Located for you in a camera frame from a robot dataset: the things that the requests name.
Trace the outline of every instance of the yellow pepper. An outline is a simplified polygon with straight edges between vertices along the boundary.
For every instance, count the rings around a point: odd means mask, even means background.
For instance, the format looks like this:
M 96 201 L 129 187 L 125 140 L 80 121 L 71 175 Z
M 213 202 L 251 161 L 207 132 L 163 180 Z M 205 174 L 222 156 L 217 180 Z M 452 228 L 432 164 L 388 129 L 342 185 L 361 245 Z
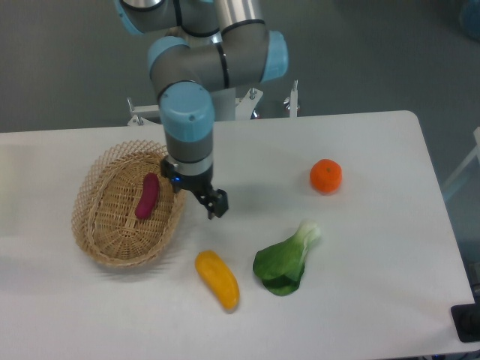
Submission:
M 232 310 L 239 303 L 240 290 L 237 280 L 214 251 L 199 253 L 195 259 L 195 268 L 224 308 Z

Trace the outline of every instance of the orange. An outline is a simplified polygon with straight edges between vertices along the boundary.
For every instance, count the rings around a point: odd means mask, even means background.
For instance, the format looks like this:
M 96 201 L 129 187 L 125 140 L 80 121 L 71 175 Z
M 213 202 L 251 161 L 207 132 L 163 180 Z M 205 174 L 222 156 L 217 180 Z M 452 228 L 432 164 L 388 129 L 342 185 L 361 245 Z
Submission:
M 314 188 L 324 194 L 333 193 L 342 182 L 342 168 L 330 159 L 322 159 L 313 165 L 310 181 Z

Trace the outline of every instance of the blue joint cap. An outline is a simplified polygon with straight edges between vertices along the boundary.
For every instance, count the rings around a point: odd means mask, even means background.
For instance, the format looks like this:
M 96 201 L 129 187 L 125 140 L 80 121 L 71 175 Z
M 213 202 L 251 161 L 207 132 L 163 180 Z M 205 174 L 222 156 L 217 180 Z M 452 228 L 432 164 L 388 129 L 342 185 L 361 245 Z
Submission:
M 165 36 L 161 39 L 155 41 L 148 49 L 147 62 L 148 62 L 148 73 L 152 72 L 152 66 L 155 63 L 155 60 L 158 59 L 158 56 L 165 53 L 168 49 L 177 46 L 190 47 L 187 41 L 181 39 L 180 37 L 175 36 Z
M 212 97 L 195 82 L 177 82 L 160 98 L 160 120 L 165 131 L 184 143 L 195 143 L 212 131 L 215 110 Z
M 121 19 L 121 22 L 123 23 L 123 26 L 127 29 L 127 31 L 131 35 L 143 35 L 143 33 L 135 27 L 134 24 L 128 19 L 127 14 L 125 13 L 124 8 L 122 7 L 122 4 L 120 4 L 121 0 L 113 0 L 113 3 L 115 4 L 115 8 L 117 9 L 117 14 Z
M 268 55 L 262 83 L 285 75 L 288 69 L 288 49 L 284 36 L 279 31 L 270 31 Z

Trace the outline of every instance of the gray floor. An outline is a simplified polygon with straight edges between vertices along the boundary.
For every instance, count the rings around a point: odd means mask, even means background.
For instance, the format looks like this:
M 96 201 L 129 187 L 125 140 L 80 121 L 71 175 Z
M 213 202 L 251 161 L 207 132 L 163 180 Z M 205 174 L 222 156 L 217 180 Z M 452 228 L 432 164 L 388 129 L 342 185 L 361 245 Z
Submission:
M 461 32 L 458 3 L 262 0 L 267 25 L 289 44 L 290 69 L 258 85 L 261 115 L 285 116 L 294 79 L 303 116 L 413 111 L 443 182 L 480 126 L 480 43 Z M 111 1 L 0 4 L 1 132 L 124 125 L 127 97 L 154 103 L 146 51 L 161 34 L 130 36 Z M 467 262 L 480 261 L 479 208 L 477 172 L 448 204 Z

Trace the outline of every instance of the bok choy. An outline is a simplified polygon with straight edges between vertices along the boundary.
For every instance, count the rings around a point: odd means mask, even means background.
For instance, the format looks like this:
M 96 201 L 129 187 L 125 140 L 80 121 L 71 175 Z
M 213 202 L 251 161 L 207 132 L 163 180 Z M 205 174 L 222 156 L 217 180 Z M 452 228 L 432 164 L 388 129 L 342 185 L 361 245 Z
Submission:
M 293 236 L 256 253 L 253 272 L 270 293 L 293 293 L 300 286 L 307 252 L 319 238 L 317 223 L 303 220 Z

